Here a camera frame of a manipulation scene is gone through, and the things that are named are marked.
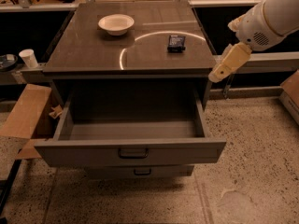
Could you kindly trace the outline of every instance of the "cabinet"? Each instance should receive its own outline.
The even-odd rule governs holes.
[[[114,13],[135,19],[126,35],[96,28]],[[185,35],[186,50],[169,53],[170,35]],[[50,166],[93,178],[190,175],[226,142],[204,116],[214,63],[187,2],[80,5],[44,69],[64,113],[36,148]]]

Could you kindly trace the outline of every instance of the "black round object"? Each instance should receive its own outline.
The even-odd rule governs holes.
[[[12,70],[17,66],[18,57],[12,54],[0,56],[0,72]]]

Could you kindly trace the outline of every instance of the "cardboard box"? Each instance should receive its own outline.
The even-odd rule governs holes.
[[[299,124],[299,70],[287,78],[282,84],[283,93],[279,100]]]
[[[50,87],[28,84],[14,105],[0,135],[28,139],[16,159],[40,158],[34,145],[40,139],[53,137],[55,120],[49,113],[56,106]]]

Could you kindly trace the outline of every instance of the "white cup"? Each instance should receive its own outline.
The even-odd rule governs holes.
[[[19,56],[29,68],[38,67],[35,52],[32,49],[24,49],[19,53]]]

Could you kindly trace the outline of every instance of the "floor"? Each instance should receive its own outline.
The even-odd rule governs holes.
[[[0,126],[8,112],[0,112]],[[299,126],[276,96],[210,100],[226,137],[218,163],[192,176],[91,181],[79,169],[22,161],[2,217],[16,223],[299,223]],[[25,140],[0,137],[0,179]]]

